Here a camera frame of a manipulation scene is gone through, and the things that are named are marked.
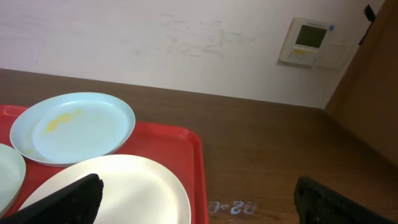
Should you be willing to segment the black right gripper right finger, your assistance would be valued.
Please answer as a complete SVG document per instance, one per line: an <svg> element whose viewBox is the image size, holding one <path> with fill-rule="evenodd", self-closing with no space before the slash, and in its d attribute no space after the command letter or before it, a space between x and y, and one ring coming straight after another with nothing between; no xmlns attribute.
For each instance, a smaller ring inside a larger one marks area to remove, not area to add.
<svg viewBox="0 0 398 224"><path fill-rule="evenodd" d="M300 224L395 224L306 176L298 178L294 202Z"/></svg>

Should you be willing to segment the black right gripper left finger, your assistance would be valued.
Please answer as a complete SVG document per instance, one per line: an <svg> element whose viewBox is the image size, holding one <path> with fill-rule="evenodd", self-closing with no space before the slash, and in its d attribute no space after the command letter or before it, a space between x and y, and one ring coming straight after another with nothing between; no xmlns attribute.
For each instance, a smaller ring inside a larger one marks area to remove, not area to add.
<svg viewBox="0 0 398 224"><path fill-rule="evenodd" d="M1 224L93 224L104 183L89 174L47 197L1 219Z"/></svg>

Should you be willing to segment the white plate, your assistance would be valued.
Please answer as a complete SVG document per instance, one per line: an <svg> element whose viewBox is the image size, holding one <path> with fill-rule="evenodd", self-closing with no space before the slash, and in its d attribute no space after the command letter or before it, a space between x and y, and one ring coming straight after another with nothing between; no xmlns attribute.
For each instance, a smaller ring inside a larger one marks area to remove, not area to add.
<svg viewBox="0 0 398 224"><path fill-rule="evenodd" d="M96 224L190 224L192 212L185 188L163 165L140 156L115 154L74 164L35 190L22 208L87 176L104 183Z"/></svg>

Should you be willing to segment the pale green plate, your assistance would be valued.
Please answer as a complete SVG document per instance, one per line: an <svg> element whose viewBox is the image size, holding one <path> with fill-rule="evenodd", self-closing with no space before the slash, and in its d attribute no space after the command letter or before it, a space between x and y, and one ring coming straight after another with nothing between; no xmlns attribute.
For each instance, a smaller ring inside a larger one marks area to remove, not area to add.
<svg viewBox="0 0 398 224"><path fill-rule="evenodd" d="M24 182L26 164L24 158L14 148L1 144L1 217L16 200Z"/></svg>

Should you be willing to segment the light blue plate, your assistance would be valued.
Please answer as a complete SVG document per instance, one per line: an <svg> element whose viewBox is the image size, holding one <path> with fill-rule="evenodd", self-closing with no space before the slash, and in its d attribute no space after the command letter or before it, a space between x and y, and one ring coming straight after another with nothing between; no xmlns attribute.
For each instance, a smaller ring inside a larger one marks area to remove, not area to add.
<svg viewBox="0 0 398 224"><path fill-rule="evenodd" d="M67 167L116 152L136 125L132 108L104 93L78 92L41 101L20 114L10 141L24 157Z"/></svg>

